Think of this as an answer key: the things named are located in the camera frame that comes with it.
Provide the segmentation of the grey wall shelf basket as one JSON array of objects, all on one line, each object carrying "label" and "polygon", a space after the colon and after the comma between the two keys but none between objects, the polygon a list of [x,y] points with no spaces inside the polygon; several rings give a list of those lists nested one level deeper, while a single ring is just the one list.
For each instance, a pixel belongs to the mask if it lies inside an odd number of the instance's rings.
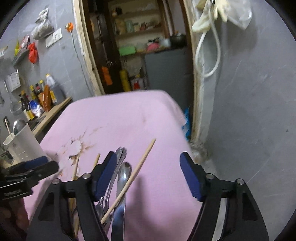
[{"label": "grey wall shelf basket", "polygon": [[18,51],[17,55],[14,57],[14,59],[12,61],[13,66],[16,66],[23,58],[25,58],[28,55],[29,45],[30,44],[25,45],[25,47],[21,48]]}]

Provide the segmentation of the orange wall hook ornament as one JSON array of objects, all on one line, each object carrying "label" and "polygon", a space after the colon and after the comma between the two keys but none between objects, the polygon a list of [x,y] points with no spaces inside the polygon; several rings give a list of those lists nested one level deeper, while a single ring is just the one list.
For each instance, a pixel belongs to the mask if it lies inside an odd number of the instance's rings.
[{"label": "orange wall hook ornament", "polygon": [[72,23],[72,22],[69,22],[69,23],[65,26],[65,29],[66,29],[69,33],[71,33],[71,32],[73,31],[73,29],[74,29],[74,25],[73,25],[73,23]]}]

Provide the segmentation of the ornate steel spoon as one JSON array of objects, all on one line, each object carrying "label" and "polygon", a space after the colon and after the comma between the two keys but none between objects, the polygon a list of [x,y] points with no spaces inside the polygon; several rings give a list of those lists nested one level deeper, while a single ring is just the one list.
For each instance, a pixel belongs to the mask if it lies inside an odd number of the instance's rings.
[{"label": "ornate steel spoon", "polygon": [[[132,173],[132,166],[128,162],[123,162],[119,168],[117,177],[117,190],[116,195],[118,196],[127,181],[129,180]],[[125,194],[121,197],[117,207],[113,212],[112,229],[111,229],[111,240],[119,241],[125,240],[125,208],[126,208],[126,197]]]}]

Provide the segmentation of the metal strainer on wall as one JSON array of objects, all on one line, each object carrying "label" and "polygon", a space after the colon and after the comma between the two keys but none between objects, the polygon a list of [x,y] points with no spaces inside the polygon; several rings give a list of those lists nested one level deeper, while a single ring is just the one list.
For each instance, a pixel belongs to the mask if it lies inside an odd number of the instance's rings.
[{"label": "metal strainer on wall", "polygon": [[22,113],[22,105],[18,102],[18,101],[12,101],[12,98],[11,98],[11,94],[8,90],[8,85],[6,83],[6,81],[4,81],[4,86],[5,86],[5,89],[6,89],[6,92],[8,93],[9,95],[9,99],[10,99],[10,112],[14,115],[14,116],[18,116]]}]

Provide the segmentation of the white plastic utensil holder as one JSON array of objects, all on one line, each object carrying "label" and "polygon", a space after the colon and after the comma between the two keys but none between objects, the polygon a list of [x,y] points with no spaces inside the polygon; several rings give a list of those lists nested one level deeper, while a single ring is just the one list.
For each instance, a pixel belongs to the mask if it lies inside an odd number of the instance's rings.
[{"label": "white plastic utensil holder", "polygon": [[46,156],[28,124],[16,135],[9,135],[3,145],[18,163]]}]

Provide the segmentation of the grey bag of dried goods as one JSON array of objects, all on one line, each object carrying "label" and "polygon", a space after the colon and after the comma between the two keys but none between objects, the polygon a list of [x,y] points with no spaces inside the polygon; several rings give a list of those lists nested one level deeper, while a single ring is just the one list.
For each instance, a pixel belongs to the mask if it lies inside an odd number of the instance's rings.
[{"label": "grey bag of dried goods", "polygon": [[43,9],[35,21],[36,26],[31,32],[31,36],[35,40],[41,40],[54,32],[54,27],[48,19],[49,9]]}]

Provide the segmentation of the dark soy sauce bottle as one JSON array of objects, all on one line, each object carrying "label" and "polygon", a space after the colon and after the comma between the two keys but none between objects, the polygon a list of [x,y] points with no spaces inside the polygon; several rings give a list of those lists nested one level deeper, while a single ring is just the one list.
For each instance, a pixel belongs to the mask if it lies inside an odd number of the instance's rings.
[{"label": "dark soy sauce bottle", "polygon": [[35,115],[31,110],[29,99],[27,98],[27,95],[24,90],[21,91],[21,97],[23,98],[23,101],[25,103],[26,113],[28,114],[28,117],[30,118],[30,120],[34,120]]}]

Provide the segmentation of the white blue salt bag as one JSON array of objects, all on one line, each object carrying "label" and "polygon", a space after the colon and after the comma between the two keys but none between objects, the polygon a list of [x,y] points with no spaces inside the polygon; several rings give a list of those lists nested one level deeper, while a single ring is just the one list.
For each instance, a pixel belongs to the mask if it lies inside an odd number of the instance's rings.
[{"label": "white blue salt bag", "polygon": [[42,106],[39,103],[37,103],[35,100],[30,101],[29,104],[30,104],[32,113],[37,118],[40,118],[41,115],[44,113],[44,109],[42,108]]}]

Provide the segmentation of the large dark oil jug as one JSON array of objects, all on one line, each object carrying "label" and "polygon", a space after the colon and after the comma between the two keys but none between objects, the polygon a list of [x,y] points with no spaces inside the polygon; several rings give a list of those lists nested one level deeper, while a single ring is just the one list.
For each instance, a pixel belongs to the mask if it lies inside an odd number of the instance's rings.
[{"label": "large dark oil jug", "polygon": [[48,73],[46,74],[46,84],[50,89],[50,96],[53,105],[59,105],[65,100],[65,95],[60,85],[54,80],[54,78]]}]

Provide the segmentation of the pink floral tablecloth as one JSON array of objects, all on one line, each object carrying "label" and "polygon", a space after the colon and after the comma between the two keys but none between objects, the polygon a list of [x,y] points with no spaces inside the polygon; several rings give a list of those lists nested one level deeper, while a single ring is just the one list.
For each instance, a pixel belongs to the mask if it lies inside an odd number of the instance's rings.
[{"label": "pink floral tablecloth", "polygon": [[145,90],[85,98],[71,103],[41,141],[61,164],[58,178],[89,173],[98,153],[125,147],[136,167],[152,139],[156,142],[126,193],[126,240],[187,240],[201,204],[180,168],[190,152],[183,134],[184,114],[164,91]]}]

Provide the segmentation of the white wall socket panel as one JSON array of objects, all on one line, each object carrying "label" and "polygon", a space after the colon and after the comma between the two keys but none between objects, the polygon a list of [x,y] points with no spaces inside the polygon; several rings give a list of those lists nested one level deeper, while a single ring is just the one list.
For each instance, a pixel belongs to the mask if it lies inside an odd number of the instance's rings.
[{"label": "white wall socket panel", "polygon": [[58,42],[60,39],[62,39],[62,30],[59,28],[52,34],[50,34],[46,40],[45,40],[45,46],[46,48],[51,47],[54,43]]}]

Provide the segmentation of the green box on shelf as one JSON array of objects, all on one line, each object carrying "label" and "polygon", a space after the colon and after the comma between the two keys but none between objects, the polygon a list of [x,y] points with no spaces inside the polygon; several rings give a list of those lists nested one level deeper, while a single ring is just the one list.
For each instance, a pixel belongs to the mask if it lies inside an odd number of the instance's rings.
[{"label": "green box on shelf", "polygon": [[123,56],[128,56],[128,55],[133,55],[133,54],[135,54],[136,53],[136,48],[135,48],[135,46],[123,46],[123,47],[120,47],[119,49],[118,49],[118,51],[119,51],[119,55],[121,56],[121,57],[123,57]]}]

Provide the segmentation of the steel fork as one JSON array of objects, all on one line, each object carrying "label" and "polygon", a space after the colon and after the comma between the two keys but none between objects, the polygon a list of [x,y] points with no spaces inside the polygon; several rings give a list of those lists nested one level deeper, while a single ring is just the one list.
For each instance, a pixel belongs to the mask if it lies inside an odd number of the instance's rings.
[{"label": "steel fork", "polygon": [[99,219],[102,219],[104,217],[105,213],[109,210],[109,199],[110,199],[110,195],[111,195],[111,190],[113,188],[115,179],[118,176],[119,168],[120,168],[121,164],[123,163],[124,159],[126,158],[126,152],[127,152],[127,150],[125,147],[119,147],[115,152],[117,155],[116,168],[115,168],[114,173],[111,177],[109,185],[107,186],[106,194],[99,199],[98,203],[95,206],[95,209],[97,211]]}]

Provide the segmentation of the dark grey cabinet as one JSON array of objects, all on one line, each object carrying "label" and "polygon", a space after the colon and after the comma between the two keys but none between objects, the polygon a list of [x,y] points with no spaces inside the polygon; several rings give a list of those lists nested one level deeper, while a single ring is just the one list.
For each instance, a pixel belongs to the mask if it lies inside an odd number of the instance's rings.
[{"label": "dark grey cabinet", "polygon": [[188,48],[146,54],[149,88],[167,92],[185,110],[193,105],[193,66]]}]

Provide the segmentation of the clear plastic bag on wall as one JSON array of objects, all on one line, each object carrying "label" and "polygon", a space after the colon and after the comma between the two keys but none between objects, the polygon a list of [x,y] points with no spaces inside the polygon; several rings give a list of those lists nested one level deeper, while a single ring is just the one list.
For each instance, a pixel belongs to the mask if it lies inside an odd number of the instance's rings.
[{"label": "clear plastic bag on wall", "polygon": [[231,23],[242,30],[246,30],[252,19],[252,9],[249,0],[228,0],[225,11]]}]

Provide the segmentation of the steel ladle in holder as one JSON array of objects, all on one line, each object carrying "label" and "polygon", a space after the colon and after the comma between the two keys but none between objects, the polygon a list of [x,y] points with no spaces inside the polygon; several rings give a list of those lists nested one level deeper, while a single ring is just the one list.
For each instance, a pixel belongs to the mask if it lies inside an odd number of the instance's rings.
[{"label": "steel ladle in holder", "polygon": [[17,135],[26,125],[27,125],[27,122],[25,120],[22,120],[22,119],[15,120],[13,124],[13,134]]}]

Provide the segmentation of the red plastic bag on wall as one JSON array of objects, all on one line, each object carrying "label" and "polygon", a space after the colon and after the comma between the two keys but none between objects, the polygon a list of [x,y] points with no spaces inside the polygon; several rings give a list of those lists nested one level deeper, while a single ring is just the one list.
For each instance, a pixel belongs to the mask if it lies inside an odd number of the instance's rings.
[{"label": "red plastic bag on wall", "polygon": [[29,61],[33,64],[36,64],[39,54],[38,54],[35,42],[32,42],[31,44],[29,44],[28,48],[29,48]]}]

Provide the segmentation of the orange spice packet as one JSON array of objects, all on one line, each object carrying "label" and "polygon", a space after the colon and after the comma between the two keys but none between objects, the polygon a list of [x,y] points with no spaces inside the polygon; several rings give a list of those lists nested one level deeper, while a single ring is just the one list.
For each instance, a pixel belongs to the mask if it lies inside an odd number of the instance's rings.
[{"label": "orange spice packet", "polygon": [[38,95],[39,101],[45,112],[49,112],[51,110],[51,95],[50,95],[50,88],[48,85],[45,85],[44,91]]}]

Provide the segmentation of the white rubber gloves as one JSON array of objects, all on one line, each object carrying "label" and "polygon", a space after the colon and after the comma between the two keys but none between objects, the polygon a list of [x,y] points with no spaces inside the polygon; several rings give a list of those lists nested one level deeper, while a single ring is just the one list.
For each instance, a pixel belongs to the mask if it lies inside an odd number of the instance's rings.
[{"label": "white rubber gloves", "polygon": [[211,29],[214,21],[218,16],[222,18],[223,22],[227,22],[227,9],[229,9],[229,1],[198,1],[196,9],[202,11],[201,16],[193,23],[192,31],[195,33],[207,32]]}]

